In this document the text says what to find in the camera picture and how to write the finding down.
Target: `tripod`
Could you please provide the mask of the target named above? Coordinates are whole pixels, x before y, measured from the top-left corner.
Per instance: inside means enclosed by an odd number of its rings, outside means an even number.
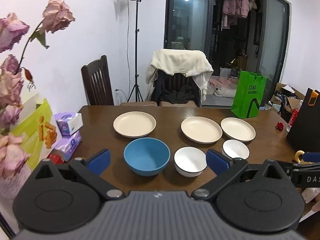
[[[137,44],[137,39],[138,39],[138,32],[139,32],[139,29],[138,29],[138,4],[139,2],[141,2],[141,0],[137,0],[136,1],[136,39],[135,39],[135,66],[134,66],[134,70],[135,70],[135,75],[134,75],[134,79],[135,79],[135,84],[132,88],[132,91],[130,93],[130,96],[128,98],[128,102],[130,100],[130,97],[132,96],[132,93],[133,91],[135,91],[136,93],[136,102],[140,102],[140,99],[141,99],[141,102],[143,102],[143,99],[142,99],[142,95],[140,93],[140,90],[139,90],[139,86],[138,86],[138,74],[137,74],[137,47],[138,47],[138,44]]]

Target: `pink jacket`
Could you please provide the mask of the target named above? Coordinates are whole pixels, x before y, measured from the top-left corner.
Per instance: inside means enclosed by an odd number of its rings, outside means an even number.
[[[249,0],[224,0],[222,12],[240,18],[246,18],[249,12]]]

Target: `blue bowl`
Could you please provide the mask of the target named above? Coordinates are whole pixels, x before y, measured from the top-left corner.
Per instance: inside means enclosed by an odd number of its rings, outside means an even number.
[[[124,160],[138,175],[149,177],[160,173],[170,159],[168,146],[155,138],[144,137],[130,142],[124,149]]]

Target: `plastic bottle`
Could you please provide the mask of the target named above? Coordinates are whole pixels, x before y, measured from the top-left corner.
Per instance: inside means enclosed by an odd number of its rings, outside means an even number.
[[[301,108],[302,103],[303,103],[303,100],[300,100],[300,103],[299,103],[299,104],[295,107],[295,109],[293,110],[292,116],[291,116],[290,121],[289,121],[289,123],[288,123],[288,127],[287,127],[287,129],[286,129],[287,132],[290,131],[290,129],[291,129],[294,121],[296,120],[297,115],[298,115],[298,113],[299,113],[299,111],[300,111],[300,108]]]

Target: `dining table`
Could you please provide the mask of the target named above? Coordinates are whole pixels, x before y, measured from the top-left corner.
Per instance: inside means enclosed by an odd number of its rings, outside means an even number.
[[[151,114],[156,119],[155,129],[148,137],[163,141],[170,149],[171,157],[162,172],[156,176],[143,177],[135,174],[126,164],[124,148],[134,138],[126,138],[113,128],[113,121],[119,115],[140,111]],[[202,150],[222,151],[223,143],[229,138],[222,137],[212,144],[200,144],[188,139],[181,130],[181,123],[188,117],[202,116],[220,124],[224,118],[236,117],[230,109],[206,107],[160,107],[160,106],[83,106],[83,127],[80,129],[82,141],[72,155],[89,158],[102,149],[111,152],[111,164],[100,175],[104,180],[128,194],[131,190],[140,191],[177,191],[184,190],[189,195],[195,189],[216,177],[207,167],[199,176],[188,178],[180,175],[174,166],[174,153],[186,146]],[[272,110],[260,110],[257,117],[245,119],[256,131],[251,142],[245,143],[250,151],[248,163],[262,164],[265,159],[291,162],[295,150],[286,140],[286,122]],[[278,122],[284,124],[284,130],[275,128]],[[320,216],[318,213],[299,224],[298,232],[310,240],[320,239]]]

